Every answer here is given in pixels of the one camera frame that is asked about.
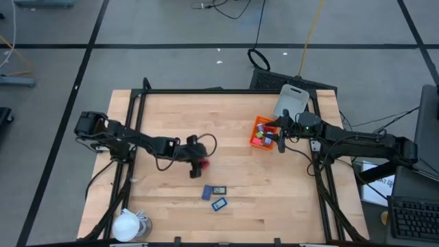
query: wire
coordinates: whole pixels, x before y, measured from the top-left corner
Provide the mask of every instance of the wire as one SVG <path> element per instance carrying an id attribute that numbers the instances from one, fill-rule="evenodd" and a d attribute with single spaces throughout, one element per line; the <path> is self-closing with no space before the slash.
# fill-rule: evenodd
<path id="1" fill-rule="evenodd" d="M 225 4 L 225 3 L 227 3 L 227 1 L 228 1 L 228 0 L 224 0 L 224 2 L 222 2 L 222 3 L 220 3 L 220 4 L 217 4 L 217 5 L 215 5 L 215 6 L 221 6 L 221 5 Z M 200 4 L 200 5 L 201 5 L 201 8 L 194 8 L 193 6 L 194 6 L 195 4 Z M 212 7 L 213 7 L 213 2 L 212 2 L 212 1 L 209 1 L 209 2 L 194 2 L 194 3 L 191 4 L 191 9 L 192 9 L 192 10 L 207 10 L 207 9 L 212 8 Z"/>
<path id="2" fill-rule="evenodd" d="M 410 113 L 412 113 L 412 112 L 414 112 L 415 110 L 418 110 L 418 109 L 419 109 L 419 106 L 417 106 L 417 107 L 415 107 L 415 108 L 413 108 L 413 109 L 407 111 L 406 113 L 404 113 L 403 115 L 401 115 L 401 116 L 399 116 L 399 117 L 394 118 L 392 121 L 390 121 L 389 123 L 385 124 L 384 126 L 382 126 L 382 127 L 380 127 L 380 128 L 377 128 L 377 129 L 373 132 L 373 134 L 380 133 L 382 130 L 384 130 L 385 128 L 387 128 L 388 126 L 390 126 L 391 124 L 393 124 L 394 122 L 396 122 L 396 121 L 402 119 L 403 117 L 407 116 L 408 114 L 410 114 Z"/>
<path id="3" fill-rule="evenodd" d="M 109 162 L 108 165 L 106 165 L 104 168 L 102 168 L 102 170 L 100 170 L 98 173 L 96 173 L 96 175 L 94 175 L 94 177 L 91 178 L 90 182 L 87 185 L 87 188 L 85 189 L 85 200 L 87 200 L 88 189 L 90 189 L 91 184 L 96 180 L 96 178 L 99 175 L 101 175 L 103 172 L 105 172 L 113 163 L 114 163 L 114 161 Z"/>
<path id="4" fill-rule="evenodd" d="M 382 138 L 384 135 L 385 135 L 385 134 L 378 135 L 377 138 L 380 139 L 380 138 Z M 331 153 L 332 148 L 334 148 L 339 142 L 344 141 L 344 140 L 346 140 L 346 139 L 354 138 L 354 137 L 363 137 L 363 138 L 368 138 L 368 139 L 376 139 L 376 138 L 374 138 L 374 137 L 361 136 L 361 135 L 358 135 L 358 134 L 353 134 L 353 135 L 350 135 L 350 136 L 347 136 L 347 137 L 343 137 L 343 138 L 341 138 L 340 140 L 336 141 L 336 142 L 335 142 L 335 143 L 334 143 L 334 144 L 328 149 L 327 154 L 326 154 L 325 157 L 324 157 L 322 167 L 321 167 L 318 171 L 319 171 L 319 172 L 322 172 L 323 169 L 326 167 L 326 161 L 327 161 L 327 159 L 328 159 L 328 157 L 329 157 L 329 154 Z"/>
<path id="5" fill-rule="evenodd" d="M 92 151 L 92 152 L 94 152 L 94 153 L 97 154 L 97 151 L 96 151 L 96 150 L 94 150 L 94 149 L 93 149 L 92 147 L 90 147 L 89 145 L 87 145 L 87 144 L 81 142 L 80 140 L 81 140 L 80 137 L 76 137 L 76 138 L 75 138 L 75 141 L 76 141 L 77 143 L 83 145 L 83 146 L 86 147 L 88 150 L 90 150 L 90 151 Z"/>
<path id="6" fill-rule="evenodd" d="M 295 150 L 294 148 L 290 148 L 290 147 L 288 147 L 287 145 L 285 145 L 285 141 L 284 141 L 283 139 L 281 139 L 281 141 L 282 141 L 282 143 L 283 143 L 283 145 L 285 146 L 286 149 L 288 149 L 288 150 L 290 150 L 290 151 L 293 151 L 293 152 L 296 152 L 296 153 L 299 153 L 299 154 L 302 154 L 305 158 L 307 158 L 307 160 L 308 160 L 310 163 L 313 163 L 312 159 L 309 158 L 309 156 L 308 156 L 307 154 L 305 154 L 304 152 L 302 152 L 302 151 L 300 151 L 300 150 Z"/>
<path id="7" fill-rule="evenodd" d="M 434 169 L 427 161 L 425 161 L 425 159 L 419 158 L 419 160 L 426 164 L 428 167 L 430 167 L 430 169 L 432 169 L 437 175 L 439 175 L 438 170 Z"/>
<path id="8" fill-rule="evenodd" d="M 249 49 L 247 51 L 247 57 L 250 60 L 250 62 L 253 64 L 253 66 L 257 69 L 261 69 L 261 70 L 265 70 L 265 71 L 270 71 L 271 67 L 270 67 L 270 63 L 268 62 L 268 59 L 258 50 L 256 50 L 256 46 L 258 45 L 258 40 L 259 40 L 259 31 L 261 30 L 261 23 L 262 23 L 262 16 L 263 16 L 263 10 L 265 8 L 265 0 L 263 0 L 262 3 L 262 8 L 261 8 L 261 16 L 259 17 L 259 25 L 258 25 L 258 33 L 256 35 L 256 42 L 254 42 L 254 46 L 252 49 Z M 258 57 L 265 63 L 266 65 L 266 69 L 264 69 L 263 67 L 260 67 L 253 59 L 252 57 L 252 53 L 255 53 L 256 55 L 258 55 Z"/>
<path id="9" fill-rule="evenodd" d="M 202 135 L 200 135 L 200 136 L 197 138 L 197 140 L 199 140 L 199 139 L 201 139 L 201 138 L 203 138 L 203 137 L 207 137 L 207 136 L 212 137 L 213 140 L 215 141 L 215 147 L 213 148 L 213 150 L 212 150 L 212 152 L 211 152 L 210 154 L 208 154 L 208 155 L 205 156 L 205 155 L 200 154 L 200 153 L 198 153 L 198 152 L 195 152 L 195 151 L 193 151 L 193 150 L 191 150 L 191 149 L 182 148 L 182 149 L 180 149 L 177 153 L 174 154 L 174 156 L 173 156 L 172 159 L 171 159 L 171 162 L 170 162 L 169 165 L 167 165 L 165 168 L 160 168 L 160 167 L 158 166 L 157 151 L 154 149 L 154 147 L 151 145 L 151 143 L 147 143 L 147 144 L 148 144 L 149 147 L 150 147 L 150 151 L 151 151 L 151 153 L 152 153 L 152 156 L 156 159 L 156 167 L 157 167 L 157 170 L 159 170 L 160 172 L 164 172 L 164 171 L 166 171 L 167 169 L 169 169 L 169 168 L 172 166 L 172 164 L 174 164 L 174 161 L 176 161 L 176 157 L 177 157 L 177 156 L 178 156 L 183 150 L 190 151 L 190 152 L 192 152 L 192 153 L 194 153 L 194 154 L 197 154 L 198 156 L 204 156 L 204 157 L 212 156 L 212 155 L 215 153 L 216 149 L 217 149 L 217 139 L 215 138 L 215 136 L 214 136 L 213 134 L 206 133 L 206 134 L 202 134 Z"/>
<path id="10" fill-rule="evenodd" d="M 408 112 L 408 110 L 400 112 L 400 113 L 397 113 L 397 114 L 393 114 L 393 115 L 390 115 L 390 116 L 387 116 L 387 117 L 383 117 L 383 118 L 380 118 L 380 119 L 376 119 L 376 120 L 372 120 L 372 121 L 367 121 L 366 123 L 355 124 L 355 125 L 352 125 L 352 127 L 358 127 L 358 126 L 363 126 L 363 125 L 366 125 L 366 124 L 371 124 L 371 123 L 378 122 L 378 121 L 381 121 L 381 120 L 384 120 L 384 119 L 388 119 L 388 118 L 391 118 L 391 117 L 396 117 L 398 115 L 401 115 L 401 114 L 407 113 L 407 112 Z"/>
<path id="11" fill-rule="evenodd" d="M 305 61 L 305 54 L 307 53 L 308 43 L 309 43 L 309 40 L 311 39 L 311 35 L 314 31 L 314 27 L 316 26 L 318 16 L 320 15 L 320 11 L 322 10 L 322 6 L 323 6 L 323 0 L 320 0 L 320 3 L 318 4 L 318 9 L 317 9 L 316 15 L 314 16 L 313 23 L 311 24 L 311 28 L 309 29 L 309 32 L 308 32 L 308 37 L 307 37 L 307 41 L 305 42 L 305 47 L 303 48 L 302 60 L 300 61 L 300 68 L 299 68 L 299 72 L 297 73 L 297 76 L 299 76 L 299 77 L 300 77 L 300 73 L 302 72 L 303 63 Z"/>
<path id="12" fill-rule="evenodd" d="M 261 16 L 259 17 L 258 34 L 256 35 L 256 42 L 254 42 L 253 49 L 256 49 L 256 46 L 258 45 L 259 31 L 261 30 L 261 23 L 262 23 L 262 16 L 263 16 L 263 9 L 264 8 L 265 8 L 265 0 L 263 0 L 263 3 L 262 3 Z"/>
<path id="13" fill-rule="evenodd" d="M 2 68 L 2 66 L 9 60 L 9 58 L 12 55 L 12 51 L 14 51 L 15 48 L 15 38 L 16 38 L 16 14 L 15 14 L 15 3 L 14 0 L 11 0 L 12 3 L 12 22 L 14 25 L 14 34 L 13 34 L 13 38 L 12 38 L 12 48 L 8 54 L 8 56 L 6 56 L 6 59 L 0 64 L 0 69 Z"/>
<path id="14" fill-rule="evenodd" d="M 344 122 L 344 120 L 346 120 L 346 122 L 348 123 L 348 125 L 349 125 L 349 128 L 351 129 L 351 131 L 354 131 L 353 129 L 352 129 L 352 125 L 351 125 L 351 123 L 349 122 L 349 120 L 344 116 L 344 114 L 342 113 L 342 111 L 340 111 L 339 110 L 339 112 L 340 112 L 340 114 L 343 116 L 343 120 L 342 120 L 342 122 Z"/>
<path id="15" fill-rule="evenodd" d="M 200 139 L 203 138 L 203 137 L 212 137 L 213 140 L 214 140 L 214 142 L 215 142 L 215 147 L 213 147 L 212 152 L 211 152 L 210 154 L 204 156 L 204 157 L 210 157 L 210 156 L 212 156 L 212 154 L 214 154 L 215 151 L 217 150 L 217 146 L 218 146 L 217 139 L 215 138 L 215 136 L 214 136 L 213 134 L 206 133 L 206 134 L 202 134 L 202 135 L 200 135 L 200 136 L 197 138 L 197 140 L 200 140 Z M 193 150 L 189 150 L 189 151 L 190 151 L 190 152 L 193 152 L 194 154 L 197 154 L 197 155 L 199 155 L 199 156 L 203 156 L 203 154 L 200 154 L 200 153 L 195 152 L 195 151 L 193 151 Z"/>
<path id="16" fill-rule="evenodd" d="M 379 191 L 377 191 L 377 189 L 375 189 L 374 187 L 372 187 L 371 185 L 369 185 L 368 183 L 366 183 L 366 181 L 363 180 L 363 178 L 361 178 L 357 172 L 357 170 L 355 170 L 355 168 L 353 167 L 352 164 L 347 163 L 346 161 L 342 161 L 341 159 L 337 159 L 338 161 L 341 161 L 347 165 L 350 165 L 352 167 L 352 170 L 354 171 L 355 176 L 358 178 L 358 180 L 360 180 L 363 184 L 369 186 L 373 191 L 375 191 L 379 196 L 381 196 L 382 198 L 384 198 L 385 201 L 387 201 L 387 198 Z"/>
<path id="17" fill-rule="evenodd" d="M 13 76 L 13 75 L 25 75 L 28 73 L 32 73 L 32 71 L 34 70 L 34 65 L 32 64 L 32 62 L 30 62 L 28 59 L 26 59 L 23 55 L 21 55 L 19 53 L 19 51 L 17 51 L 16 49 L 13 48 L 13 46 L 4 38 L 0 35 L 0 40 L 2 40 L 10 49 L 14 50 L 14 53 L 21 58 L 21 60 L 23 60 L 24 62 L 27 63 L 27 65 L 29 66 L 29 71 L 21 71 L 21 72 L 15 72 L 15 73 L 10 73 L 7 74 L 7 76 Z"/>
<path id="18" fill-rule="evenodd" d="M 218 11 L 220 14 L 224 15 L 225 17 L 228 17 L 228 18 L 233 19 L 233 20 L 237 20 L 237 19 L 239 19 L 239 17 L 241 17 L 242 14 L 247 10 L 247 7 L 250 5 L 250 2 L 251 2 L 252 0 L 248 0 L 247 5 L 246 5 L 245 8 L 242 10 L 241 14 L 239 14 L 239 16 L 237 16 L 237 17 L 229 16 L 228 14 L 225 14 L 224 12 L 221 12 L 221 10 L 218 10 L 217 6 L 225 4 L 228 0 L 225 0 L 225 2 L 223 2 L 222 4 L 219 4 L 219 5 L 216 5 L 216 4 L 215 4 L 216 1 L 217 1 L 217 0 L 213 0 L 213 1 L 212 1 L 212 7 L 215 8 L 216 11 Z"/>

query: black keyboard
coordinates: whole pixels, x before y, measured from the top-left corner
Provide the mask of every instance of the black keyboard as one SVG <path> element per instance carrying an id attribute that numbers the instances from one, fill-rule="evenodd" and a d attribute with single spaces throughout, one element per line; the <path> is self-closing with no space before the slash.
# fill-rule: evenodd
<path id="1" fill-rule="evenodd" d="M 439 201 L 388 197 L 395 238 L 439 243 Z"/>
<path id="2" fill-rule="evenodd" d="M 292 77 L 288 75 L 281 75 L 261 69 L 255 69 L 253 71 L 252 82 L 250 83 L 250 89 L 282 89 L 282 86 L 289 84 L 297 88 L 307 89 L 329 89 L 334 90 L 337 94 L 336 86 L 329 86 L 317 82 L 312 82 L 299 77 Z"/>

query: black cable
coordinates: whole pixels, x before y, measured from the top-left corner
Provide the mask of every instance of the black cable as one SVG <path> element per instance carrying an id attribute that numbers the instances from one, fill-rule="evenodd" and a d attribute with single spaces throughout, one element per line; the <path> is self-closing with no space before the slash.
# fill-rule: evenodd
<path id="1" fill-rule="evenodd" d="M 393 115 L 390 115 L 390 116 L 387 116 L 387 117 L 382 117 L 382 118 L 380 118 L 380 119 L 376 119 L 376 120 L 372 120 L 372 121 L 367 121 L 367 122 L 365 122 L 365 123 L 355 124 L 355 125 L 352 125 L 352 127 L 358 127 L 358 126 L 363 126 L 363 125 L 366 125 L 366 124 L 371 124 L 371 123 L 374 123 L 374 122 L 382 121 L 382 120 L 384 120 L 384 119 L 389 119 L 389 118 L 391 118 L 391 117 L 396 117 L 396 116 L 398 116 L 398 115 L 401 115 L 401 114 L 403 114 L 403 113 L 407 113 L 407 112 L 408 112 L 408 110 L 403 111 L 403 112 L 400 112 L 400 113 L 397 113 L 397 114 L 393 114 Z"/>
<path id="2" fill-rule="evenodd" d="M 80 137 L 76 137 L 76 138 L 75 138 L 75 141 L 76 141 L 77 143 L 83 145 L 84 147 L 86 147 L 88 150 L 90 150 L 90 151 L 92 151 L 92 152 L 94 152 L 94 153 L 96 153 L 96 154 L 98 153 L 98 151 L 94 150 L 94 149 L 91 148 L 89 145 L 87 145 L 87 144 L 81 142 L 80 139 L 81 139 Z"/>
<path id="3" fill-rule="evenodd" d="M 239 14 L 239 16 L 237 16 L 237 17 L 229 16 L 228 14 L 225 14 L 225 13 L 222 12 L 221 10 L 218 10 L 217 6 L 225 4 L 228 0 L 225 0 L 225 2 L 223 2 L 222 4 L 219 4 L 219 5 L 215 4 L 216 1 L 217 1 L 217 0 L 213 0 L 213 1 L 212 1 L 212 7 L 215 8 L 216 11 L 218 11 L 220 14 L 224 15 L 225 17 L 228 17 L 228 18 L 230 18 L 230 19 L 232 19 L 232 20 L 237 20 L 237 19 L 239 19 L 239 17 L 241 17 L 242 14 L 247 10 L 247 7 L 250 5 L 250 2 L 251 2 L 252 0 L 248 0 L 247 5 L 246 5 L 245 8 L 242 10 L 241 14 Z"/>
<path id="4" fill-rule="evenodd" d="M 425 159 L 419 158 L 419 160 L 426 164 L 426 166 L 430 167 L 430 169 L 432 169 L 437 175 L 439 175 L 438 170 L 434 169 L 427 161 L 425 161 Z"/>
<path id="5" fill-rule="evenodd" d="M 213 140 L 215 141 L 215 147 L 213 148 L 213 151 L 212 151 L 210 154 L 206 155 L 205 157 L 212 156 L 212 155 L 215 153 L 216 149 L 217 149 L 217 139 L 215 138 L 215 136 L 214 136 L 213 134 L 210 134 L 210 133 L 202 134 L 202 135 L 200 135 L 200 136 L 197 138 L 197 140 L 199 140 L 199 139 L 201 139 L 201 138 L 203 138 L 203 137 L 207 137 L 207 136 L 210 136 L 210 137 L 213 138 Z M 193 151 L 193 150 L 191 150 L 191 149 L 183 149 L 183 148 L 182 148 L 182 149 L 180 149 L 180 150 L 178 151 L 178 153 L 174 154 L 174 156 L 172 157 L 172 160 L 171 160 L 171 162 L 169 163 L 169 165 L 167 165 L 165 168 L 160 168 L 160 167 L 158 166 L 157 151 L 154 149 L 154 147 L 153 147 L 150 143 L 148 143 L 148 145 L 150 146 L 150 150 L 151 150 L 152 156 L 156 159 L 156 167 L 157 167 L 157 170 L 159 170 L 160 172 L 164 172 L 164 171 L 166 171 L 167 169 L 169 169 L 169 168 L 172 166 L 172 164 L 174 164 L 174 161 L 176 161 L 176 157 L 177 157 L 177 156 L 178 156 L 183 150 L 190 151 L 190 152 L 192 152 L 192 153 L 194 153 L 194 154 L 197 154 L 198 156 L 203 156 L 203 154 L 199 154 L 199 153 L 197 153 L 197 152 L 195 152 L 195 151 Z"/>
<path id="6" fill-rule="evenodd" d="M 261 9 L 261 17 L 259 18 L 259 25 L 258 25 L 258 33 L 256 35 L 256 42 L 254 42 L 254 46 L 252 49 L 249 49 L 247 51 L 247 56 L 248 59 L 250 60 L 250 62 L 253 64 L 253 66 L 257 69 L 261 69 L 261 70 L 265 70 L 265 71 L 270 71 L 271 67 L 270 67 L 270 63 L 268 62 L 268 59 L 258 50 L 256 50 L 256 46 L 258 45 L 258 40 L 259 40 L 259 31 L 261 30 L 261 23 L 262 23 L 262 16 L 263 16 L 263 9 L 265 8 L 265 0 L 263 0 L 262 3 L 262 9 Z M 252 53 L 258 55 L 258 57 L 265 63 L 267 69 L 264 69 L 262 67 L 260 67 L 254 60 L 252 57 Z"/>
<path id="7" fill-rule="evenodd" d="M 355 137 L 362 137 L 362 138 L 367 138 L 367 139 L 376 139 L 376 138 L 380 139 L 380 138 L 382 138 L 384 135 L 385 135 L 385 134 L 380 134 L 379 136 L 376 136 L 376 137 L 367 137 L 367 136 L 361 136 L 361 135 L 358 135 L 358 134 L 353 134 L 353 135 L 351 135 L 351 136 L 347 136 L 347 137 L 343 137 L 343 138 L 341 138 L 340 140 L 336 141 L 336 142 L 335 142 L 335 143 L 334 143 L 334 144 L 328 149 L 327 154 L 326 154 L 325 157 L 324 157 L 322 167 L 318 170 L 318 172 L 322 172 L 322 171 L 324 170 L 324 168 L 326 167 L 326 161 L 327 161 L 327 159 L 328 159 L 328 157 L 329 157 L 329 154 L 331 153 L 332 148 L 334 148 L 339 142 L 344 141 L 344 140 L 346 140 L 346 139 L 355 138 Z"/>
<path id="8" fill-rule="evenodd" d="M 346 122 L 347 122 L 347 124 L 349 125 L 349 128 L 351 129 L 351 131 L 354 131 L 353 129 L 352 129 L 352 125 L 351 125 L 351 123 L 349 122 L 349 120 L 344 116 L 344 114 L 342 113 L 342 111 L 340 111 L 339 110 L 339 112 L 340 112 L 340 114 L 343 116 L 343 120 L 342 120 L 342 122 L 344 122 L 344 120 L 346 120 Z"/>
<path id="9" fill-rule="evenodd" d="M 225 4 L 225 3 L 227 3 L 227 1 L 228 0 L 224 0 L 224 2 L 216 4 L 215 6 L 221 6 L 221 5 Z M 194 8 L 193 6 L 195 4 L 200 4 L 201 8 Z M 195 3 L 191 4 L 191 9 L 192 10 L 208 10 L 208 9 L 210 9 L 212 7 L 213 7 L 213 2 L 212 1 L 209 1 L 209 2 L 195 2 Z"/>
<path id="10" fill-rule="evenodd" d="M 366 181 L 363 180 L 363 178 L 361 178 L 358 174 L 358 172 L 355 170 L 355 168 L 353 167 L 352 164 L 347 163 L 346 161 L 342 161 L 341 159 L 337 159 L 338 161 L 341 161 L 347 165 L 350 165 L 354 171 L 355 176 L 358 178 L 358 180 L 360 180 L 363 184 L 367 185 L 368 187 L 370 187 L 373 191 L 375 191 L 379 196 L 381 196 L 382 198 L 384 198 L 385 201 L 387 201 L 387 198 L 381 193 L 379 192 L 377 189 L 375 189 L 374 187 L 372 187 L 371 185 L 369 185 L 368 183 L 366 183 Z"/>
<path id="11" fill-rule="evenodd" d="M 302 151 L 300 151 L 300 150 L 295 150 L 294 148 L 290 148 L 290 147 L 288 147 L 287 145 L 285 145 L 285 141 L 284 141 L 283 139 L 281 139 L 281 141 L 283 142 L 283 145 L 285 146 L 286 149 L 288 149 L 289 151 L 293 151 L 293 152 L 296 152 L 296 153 L 302 154 L 303 156 L 305 156 L 305 158 L 308 159 L 308 161 L 309 161 L 310 163 L 313 163 L 313 160 L 312 160 L 311 158 L 309 158 L 309 156 L 308 156 L 307 154 L 305 154 L 304 152 L 302 152 Z"/>
<path id="12" fill-rule="evenodd" d="M 90 182 L 88 182 L 87 188 L 85 189 L 85 200 L 87 200 L 88 189 L 90 189 L 91 184 L 93 184 L 93 182 L 96 180 L 96 178 L 99 175 L 101 175 L 103 172 L 105 172 L 113 163 L 114 163 L 114 161 L 109 162 L 108 165 L 106 165 L 104 168 L 102 168 L 98 173 L 96 173 L 96 175 L 94 175 L 94 177 L 91 178 Z"/>
<path id="13" fill-rule="evenodd" d="M 385 124 L 384 126 L 382 126 L 382 127 L 380 127 L 380 128 L 377 128 L 377 129 L 373 132 L 373 134 L 380 133 L 382 130 L 384 130 L 385 128 L 387 128 L 388 126 L 390 126 L 391 124 L 393 124 L 394 122 L 396 122 L 396 121 L 402 119 L 403 117 L 407 116 L 408 114 L 410 114 L 410 113 L 412 113 L 412 112 L 414 112 L 415 110 L 418 110 L 418 109 L 419 109 L 419 106 L 417 106 L 417 107 L 415 107 L 415 108 L 413 108 L 413 109 L 407 111 L 406 113 L 404 113 L 403 115 L 401 115 L 401 116 L 399 116 L 399 117 L 394 118 L 392 121 L 390 121 L 389 123 Z"/>

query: orange tray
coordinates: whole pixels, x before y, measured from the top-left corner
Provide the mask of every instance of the orange tray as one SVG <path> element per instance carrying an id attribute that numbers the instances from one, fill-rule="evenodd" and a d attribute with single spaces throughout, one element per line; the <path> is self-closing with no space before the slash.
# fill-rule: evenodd
<path id="1" fill-rule="evenodd" d="M 254 144 L 252 142 L 253 137 L 256 137 L 256 132 L 257 132 L 257 127 L 256 126 L 258 124 L 266 124 L 266 123 L 271 122 L 271 121 L 274 121 L 274 120 L 268 119 L 268 118 L 262 117 L 262 116 L 256 116 L 256 120 L 254 121 L 254 125 L 253 125 L 252 135 L 250 136 L 250 145 L 252 145 L 254 147 L 257 147 L 257 148 L 262 148 L 264 150 L 272 150 L 273 149 L 273 146 L 274 146 L 274 142 L 273 141 L 272 141 L 272 143 L 268 147 L 257 145 L 257 144 Z M 263 127 L 263 131 L 264 132 L 269 132 L 270 131 L 273 134 L 276 134 L 277 133 L 277 128 L 264 126 Z"/>

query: blue object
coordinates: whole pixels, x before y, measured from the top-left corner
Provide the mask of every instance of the blue object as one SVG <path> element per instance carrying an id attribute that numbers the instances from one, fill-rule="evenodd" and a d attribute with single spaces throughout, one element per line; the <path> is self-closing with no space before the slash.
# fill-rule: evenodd
<path id="1" fill-rule="evenodd" d="M 203 194 L 201 195 L 201 199 L 203 199 L 203 200 L 210 200 L 211 199 L 211 194 L 212 194 L 212 186 L 205 185 L 204 186 L 204 190 L 203 190 Z"/>
<path id="2" fill-rule="evenodd" d="M 213 210 L 218 211 L 227 205 L 225 198 L 220 198 L 216 202 L 212 203 Z"/>

